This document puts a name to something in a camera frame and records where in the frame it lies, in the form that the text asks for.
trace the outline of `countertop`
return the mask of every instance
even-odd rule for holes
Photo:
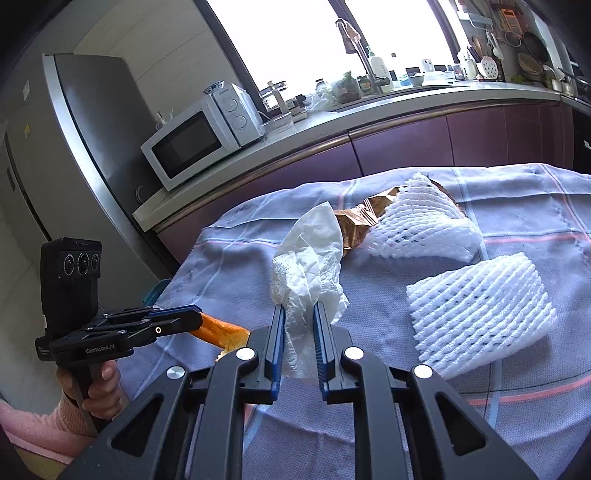
[[[343,112],[315,112],[277,134],[220,160],[192,179],[167,192],[162,188],[134,212],[144,231],[158,225],[193,201],[224,183],[307,145],[345,134],[388,118],[450,105],[495,100],[561,101],[559,93],[540,87],[500,82],[461,82],[440,90],[376,100]]]

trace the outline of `brown wrapper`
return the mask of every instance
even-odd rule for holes
[[[442,185],[434,180],[431,182],[445,193],[464,215],[466,214]],[[386,207],[396,201],[399,191],[400,187],[394,187],[365,199],[363,203],[351,209],[335,210],[335,216],[343,234],[343,257],[363,242],[369,229],[378,223],[378,218],[386,211]]]

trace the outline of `white foam fruit net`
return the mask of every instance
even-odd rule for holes
[[[482,233],[437,186],[415,174],[386,207],[363,245],[382,257],[447,257],[468,262]]]
[[[532,345],[556,321],[535,265],[523,253],[425,278],[407,294],[419,360],[443,378]]]

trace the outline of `white sticker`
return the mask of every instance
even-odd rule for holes
[[[29,93],[31,93],[31,86],[29,85],[29,81],[25,83],[25,86],[22,88],[22,99],[26,102],[29,98]]]

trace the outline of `silver screw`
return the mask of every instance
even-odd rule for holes
[[[351,360],[360,360],[363,358],[363,350],[358,346],[350,346],[345,349],[345,357]]]
[[[176,380],[178,378],[181,378],[184,375],[184,368],[180,367],[178,365],[175,365],[174,367],[170,367],[168,370],[166,370],[166,376],[169,377],[169,379],[171,380]]]
[[[255,351],[252,348],[244,347],[236,350],[236,356],[240,360],[250,360],[255,357]]]
[[[433,370],[428,365],[417,365],[414,368],[414,374],[416,377],[426,379],[433,375]]]

